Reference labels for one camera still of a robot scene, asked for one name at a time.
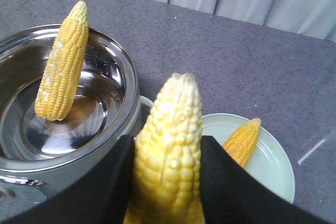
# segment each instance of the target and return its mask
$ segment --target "corn cob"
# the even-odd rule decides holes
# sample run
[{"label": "corn cob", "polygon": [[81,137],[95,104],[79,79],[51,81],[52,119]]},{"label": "corn cob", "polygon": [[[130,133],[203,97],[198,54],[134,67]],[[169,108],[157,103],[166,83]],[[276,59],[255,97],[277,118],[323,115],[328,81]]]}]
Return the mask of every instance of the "corn cob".
[{"label": "corn cob", "polygon": [[77,91],[88,41],[88,12],[79,1],[60,26],[35,101],[35,113],[47,120],[64,119]]},{"label": "corn cob", "polygon": [[255,149],[260,131],[261,120],[253,118],[241,125],[223,144],[226,152],[241,166],[245,167]]},{"label": "corn cob", "polygon": [[135,140],[124,224],[198,224],[202,103],[194,76],[174,73]]}]

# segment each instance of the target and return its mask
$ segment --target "pale green plate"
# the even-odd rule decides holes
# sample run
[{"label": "pale green plate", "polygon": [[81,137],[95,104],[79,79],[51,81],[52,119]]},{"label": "pale green plate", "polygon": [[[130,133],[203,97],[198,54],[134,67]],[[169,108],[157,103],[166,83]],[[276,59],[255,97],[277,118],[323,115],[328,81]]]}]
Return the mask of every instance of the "pale green plate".
[{"label": "pale green plate", "polygon": [[[249,121],[242,116],[226,113],[209,114],[202,119],[203,135],[212,135],[220,144]],[[293,203],[295,179],[289,158],[279,142],[263,127],[245,170],[268,189]]]}]

